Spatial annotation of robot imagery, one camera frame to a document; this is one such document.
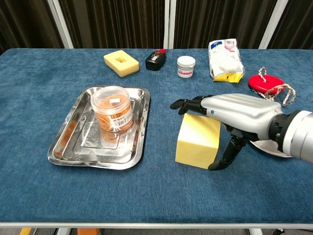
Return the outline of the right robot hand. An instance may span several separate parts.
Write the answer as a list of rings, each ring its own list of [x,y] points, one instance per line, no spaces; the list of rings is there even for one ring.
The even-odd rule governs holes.
[[[170,106],[179,115],[194,111],[223,124],[231,140],[223,157],[212,163],[208,170],[222,170],[235,160],[247,141],[275,139],[287,115],[278,102],[246,94],[219,94],[178,99]]]

